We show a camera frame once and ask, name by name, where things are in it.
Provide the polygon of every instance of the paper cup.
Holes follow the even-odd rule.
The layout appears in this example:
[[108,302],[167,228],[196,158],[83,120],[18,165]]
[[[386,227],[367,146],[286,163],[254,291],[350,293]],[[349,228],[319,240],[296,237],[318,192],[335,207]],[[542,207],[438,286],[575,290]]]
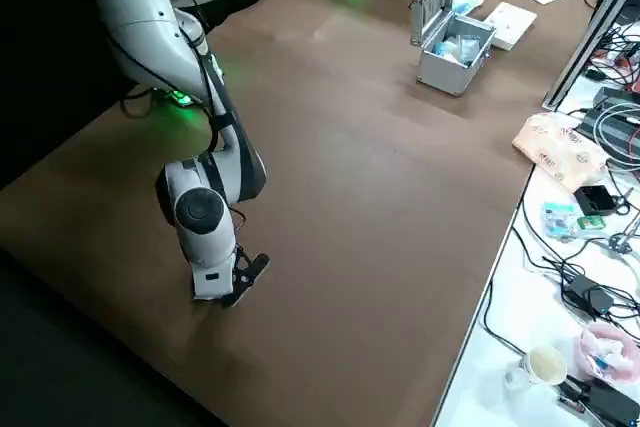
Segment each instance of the paper cup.
[[538,347],[507,371],[509,390],[528,389],[532,385],[560,385],[567,378],[567,363],[553,347]]

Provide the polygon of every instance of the metal case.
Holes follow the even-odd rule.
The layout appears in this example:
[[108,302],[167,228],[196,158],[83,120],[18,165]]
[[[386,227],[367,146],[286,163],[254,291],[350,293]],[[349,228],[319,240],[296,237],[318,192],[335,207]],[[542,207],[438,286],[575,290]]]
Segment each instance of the metal case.
[[[411,44],[421,49],[418,80],[452,95],[462,95],[489,56],[496,29],[455,14],[452,3],[453,0],[411,0]],[[469,66],[433,52],[437,42],[456,35],[475,35],[480,39],[480,52]]]

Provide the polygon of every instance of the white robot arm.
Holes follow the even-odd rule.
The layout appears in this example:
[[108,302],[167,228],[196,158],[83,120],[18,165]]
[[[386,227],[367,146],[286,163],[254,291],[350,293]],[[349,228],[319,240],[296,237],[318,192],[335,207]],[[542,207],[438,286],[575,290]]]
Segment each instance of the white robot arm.
[[[179,9],[211,0],[97,0],[113,54],[131,79],[178,90],[202,104],[213,141],[202,154],[165,166],[156,189],[193,272],[195,298],[235,304],[268,265],[237,246],[228,206],[256,197],[264,165],[218,75],[200,22]],[[216,149],[220,133],[224,146]],[[242,257],[247,267],[238,268]]]

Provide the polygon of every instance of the green led light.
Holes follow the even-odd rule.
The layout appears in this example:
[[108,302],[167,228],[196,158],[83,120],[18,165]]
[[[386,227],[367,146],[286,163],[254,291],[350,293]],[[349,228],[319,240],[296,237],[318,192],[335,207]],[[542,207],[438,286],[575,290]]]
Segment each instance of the green led light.
[[174,90],[172,92],[169,92],[167,94],[168,97],[171,98],[171,100],[173,100],[174,102],[176,102],[178,105],[181,106],[187,106],[187,105],[191,105],[193,103],[193,101],[191,100],[191,97],[189,97],[186,94],[183,94],[182,92],[178,91],[178,90]]

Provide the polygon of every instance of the pink container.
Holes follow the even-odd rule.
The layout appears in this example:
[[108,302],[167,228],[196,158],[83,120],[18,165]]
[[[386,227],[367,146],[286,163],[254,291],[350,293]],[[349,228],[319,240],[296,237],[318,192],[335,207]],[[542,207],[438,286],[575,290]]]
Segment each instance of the pink container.
[[[587,353],[585,342],[585,332],[587,330],[599,339],[619,340],[622,342],[622,355],[631,359],[633,362],[633,368],[625,371],[616,370],[612,367],[604,371],[595,370],[592,361],[589,360],[589,354]],[[585,373],[604,381],[614,380],[617,382],[631,383],[640,379],[640,349],[638,349],[631,337],[610,324],[597,322],[587,326],[576,342],[576,359],[578,361],[578,366]]]

